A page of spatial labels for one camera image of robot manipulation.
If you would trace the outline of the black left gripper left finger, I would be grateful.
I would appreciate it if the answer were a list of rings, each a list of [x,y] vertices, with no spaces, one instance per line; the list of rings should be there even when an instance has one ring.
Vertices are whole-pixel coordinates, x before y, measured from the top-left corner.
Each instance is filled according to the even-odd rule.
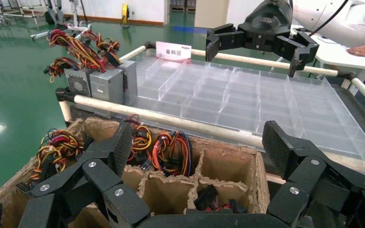
[[[136,228],[148,219],[148,205],[121,178],[131,130],[120,123],[111,138],[91,143],[75,164],[34,187],[19,227],[66,228],[92,203],[114,228]]]

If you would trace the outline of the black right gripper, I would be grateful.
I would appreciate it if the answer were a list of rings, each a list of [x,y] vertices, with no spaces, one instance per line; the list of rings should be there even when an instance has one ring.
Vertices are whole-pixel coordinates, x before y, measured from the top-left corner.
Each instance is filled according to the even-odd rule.
[[[212,61],[219,50],[236,48],[273,52],[290,62],[289,77],[314,60],[319,44],[305,32],[288,38],[293,18],[291,0],[264,0],[236,29],[225,24],[207,30],[205,61]]]

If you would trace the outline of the bare person hand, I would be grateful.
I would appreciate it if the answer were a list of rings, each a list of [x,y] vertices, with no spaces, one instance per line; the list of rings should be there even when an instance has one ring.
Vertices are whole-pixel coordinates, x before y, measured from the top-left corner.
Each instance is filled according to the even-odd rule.
[[[365,57],[365,45],[359,47],[351,47],[347,50],[347,52],[354,56]]]

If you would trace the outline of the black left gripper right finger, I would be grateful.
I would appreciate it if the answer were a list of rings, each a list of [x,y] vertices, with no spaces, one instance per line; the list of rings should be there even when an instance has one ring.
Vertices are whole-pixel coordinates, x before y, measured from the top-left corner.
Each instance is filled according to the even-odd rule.
[[[275,122],[264,124],[262,145],[284,184],[267,213],[296,228],[313,202],[346,218],[347,228],[365,228],[365,175],[329,159],[310,140],[284,132]]]

